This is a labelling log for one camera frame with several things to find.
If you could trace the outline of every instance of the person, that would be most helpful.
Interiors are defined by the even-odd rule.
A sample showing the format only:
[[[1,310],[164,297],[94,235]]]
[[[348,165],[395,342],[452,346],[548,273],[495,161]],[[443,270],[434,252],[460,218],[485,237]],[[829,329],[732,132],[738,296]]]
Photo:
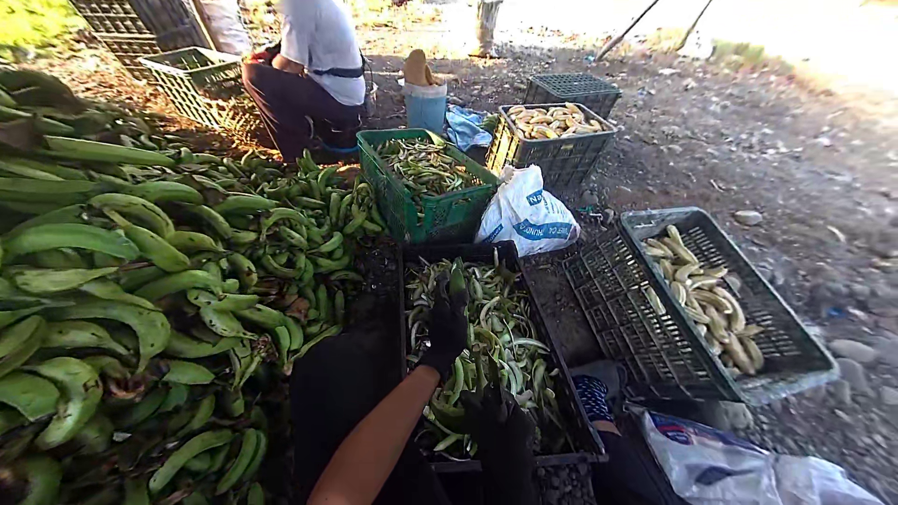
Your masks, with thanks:
[[[297,503],[451,503],[409,439],[439,381],[446,379],[466,347],[467,293],[455,298],[439,293],[431,311],[431,345],[398,384],[391,374],[396,356],[390,354],[401,354],[390,345],[398,340],[397,329],[388,323],[392,310],[380,310],[383,319],[353,317],[355,330],[322,341],[296,361],[290,406]],[[357,302],[354,310],[363,304]],[[652,468],[654,461],[631,450],[617,431],[606,402],[612,393],[605,382],[619,386],[596,370],[587,368],[575,379],[577,395],[613,461],[594,472],[600,474],[594,476],[596,496],[621,497],[609,502],[682,503],[665,494],[664,474],[656,465]],[[482,396],[462,392],[460,398],[465,429],[478,444],[482,502],[537,505],[535,427],[508,392],[485,389]],[[617,492],[634,488],[635,494]]]
[[[364,60],[338,0],[282,0],[281,40],[249,56],[243,87],[285,162],[318,136],[325,146],[356,144],[365,102]]]

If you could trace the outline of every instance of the plastic crate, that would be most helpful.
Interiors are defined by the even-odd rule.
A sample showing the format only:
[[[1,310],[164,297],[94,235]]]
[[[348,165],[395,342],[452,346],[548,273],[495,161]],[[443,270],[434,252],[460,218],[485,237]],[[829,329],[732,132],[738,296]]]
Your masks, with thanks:
[[[446,155],[465,166],[482,185],[452,191],[438,197],[421,197],[424,217],[411,200],[411,193],[377,155],[377,147],[392,138],[423,138],[444,142],[425,129],[365,130],[356,134],[362,173],[374,186],[378,208],[390,228],[390,235],[401,243],[470,243],[480,226],[480,217],[496,192],[495,175],[477,164],[452,144],[446,143]]]
[[[620,97],[617,86],[594,75],[543,74],[530,78],[524,103],[583,103],[607,119]]]
[[[160,35],[189,26],[195,34],[189,46],[210,47],[196,13],[183,0],[70,1],[91,30],[97,33]]]
[[[178,112],[221,128],[219,102],[243,93],[240,57],[204,48],[186,48],[140,58]]]
[[[494,244],[454,244],[454,245],[410,245],[406,244],[402,247],[401,261],[399,272],[401,275],[400,286],[403,291],[400,296],[400,349],[403,349],[401,356],[402,375],[405,377],[408,370],[406,369],[406,355],[411,351],[409,348],[408,328],[405,321],[405,304],[406,296],[405,287],[405,270],[407,265],[419,264],[420,259],[425,261],[440,261],[442,259],[452,260],[461,257],[465,261],[478,261],[484,263],[493,262],[493,250],[498,250],[499,261],[502,261],[506,267],[512,272],[521,272],[520,263],[517,257],[517,248],[515,242],[505,240]],[[568,366],[565,364],[561,356],[560,346],[552,338],[552,335],[546,330],[543,322],[542,313],[536,300],[533,298],[533,286],[527,278],[526,272],[518,279],[518,287],[526,291],[530,300],[530,319],[536,327],[539,340],[549,346],[550,355],[547,361],[550,368],[558,368],[560,370],[558,386],[555,389],[555,395],[558,399],[561,417],[568,428],[568,435],[574,444],[574,449],[578,452],[543,455],[536,457],[537,466],[546,465],[571,465],[577,463],[594,463],[606,460],[604,444],[599,438],[595,428],[586,418],[586,412],[583,404],[577,397],[577,390],[571,380]],[[473,459],[469,461],[444,461],[432,462],[434,470],[440,473],[451,472],[478,472],[480,471],[480,461]]]
[[[191,26],[182,26],[162,35],[119,35],[94,33],[97,39],[116,57],[134,77],[153,81],[153,73],[141,65],[139,59],[164,51],[196,46],[196,33]]]
[[[546,103],[524,107],[548,109],[563,105]],[[583,111],[587,121],[598,120],[610,130],[565,138],[524,138],[524,133],[508,116],[508,110],[514,105],[499,107],[500,121],[487,152],[489,171],[499,174],[507,164],[514,168],[538,164],[542,168],[543,186],[549,191],[582,185],[601,164],[600,154],[612,142],[617,129],[585,106],[579,103],[576,106]]]
[[[764,355],[756,376],[726,372],[645,254],[642,240],[664,234],[667,225],[677,226],[702,265],[726,267],[741,280],[731,292],[746,322],[764,328],[754,337]],[[765,404],[838,377],[829,353],[700,208],[625,212],[564,269],[603,352],[628,368],[631,396]],[[649,287],[666,315],[648,303]]]

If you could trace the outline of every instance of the crate of plantain peels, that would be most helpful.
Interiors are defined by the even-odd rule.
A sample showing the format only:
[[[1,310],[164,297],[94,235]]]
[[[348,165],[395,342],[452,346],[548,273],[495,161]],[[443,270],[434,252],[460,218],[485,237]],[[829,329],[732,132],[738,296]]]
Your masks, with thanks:
[[[838,377],[832,357],[700,208],[625,212],[565,260],[630,397],[765,404]]]
[[[429,312],[438,279],[463,276],[470,302],[470,344],[434,392],[415,434],[437,472],[479,471],[477,444],[464,428],[462,391],[498,380],[533,420],[537,466],[592,463],[602,441],[586,420],[568,368],[542,321],[512,241],[406,245],[402,249],[401,348],[407,369],[428,346]],[[490,362],[498,378],[489,378]]]
[[[362,172],[400,243],[470,243],[497,178],[424,129],[357,134]]]

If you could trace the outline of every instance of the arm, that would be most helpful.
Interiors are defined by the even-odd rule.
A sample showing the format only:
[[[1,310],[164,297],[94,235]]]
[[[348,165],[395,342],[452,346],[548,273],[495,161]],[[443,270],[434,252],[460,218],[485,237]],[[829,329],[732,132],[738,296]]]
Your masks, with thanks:
[[[283,70],[284,72],[289,72],[290,74],[305,74],[305,65],[303,65],[302,63],[296,63],[295,61],[290,60],[290,58],[287,58],[282,54],[275,55],[274,59],[271,60],[271,65],[278,70]]]
[[[430,311],[430,347],[408,377],[368,413],[340,443],[312,489],[312,505],[362,505],[377,494],[414,430],[440,378],[467,345],[468,289],[451,296],[445,292],[448,279],[440,281],[434,308]]]
[[[434,368],[417,367],[387,394],[339,445],[308,503],[350,505],[374,501],[439,379]]]

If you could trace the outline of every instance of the gloved hand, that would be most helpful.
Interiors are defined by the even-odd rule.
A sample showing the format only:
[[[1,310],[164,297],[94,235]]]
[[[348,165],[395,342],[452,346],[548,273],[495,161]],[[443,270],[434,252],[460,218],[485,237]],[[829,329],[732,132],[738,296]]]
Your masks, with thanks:
[[[271,65],[271,60],[280,53],[280,41],[272,42],[259,48],[256,52],[244,58],[245,63],[261,63]]]
[[[488,385],[483,395],[462,391],[464,427],[477,442],[486,503],[539,503],[533,470],[536,428],[506,389]]]
[[[418,366],[427,365],[439,372],[445,381],[455,359],[468,345],[468,318],[464,309],[468,305],[468,290],[450,296],[447,292],[449,279],[437,281],[436,300],[430,310],[430,348],[418,361]]]

